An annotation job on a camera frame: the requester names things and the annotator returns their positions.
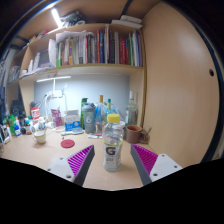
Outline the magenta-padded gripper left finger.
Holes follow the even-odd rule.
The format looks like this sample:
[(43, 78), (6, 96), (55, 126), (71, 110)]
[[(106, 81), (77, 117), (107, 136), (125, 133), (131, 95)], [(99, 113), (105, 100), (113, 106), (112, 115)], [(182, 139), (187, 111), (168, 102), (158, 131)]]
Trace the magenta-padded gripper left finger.
[(90, 145), (68, 158), (60, 157), (56, 159), (47, 168), (47, 171), (82, 186), (94, 156), (94, 146)]

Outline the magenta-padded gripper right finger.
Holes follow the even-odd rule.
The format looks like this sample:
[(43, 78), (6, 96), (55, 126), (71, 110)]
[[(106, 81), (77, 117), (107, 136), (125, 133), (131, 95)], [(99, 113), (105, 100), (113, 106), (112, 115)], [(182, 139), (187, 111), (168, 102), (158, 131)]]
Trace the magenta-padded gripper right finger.
[(143, 185), (148, 185), (182, 169), (168, 155), (156, 155), (136, 144), (131, 145), (131, 155)]

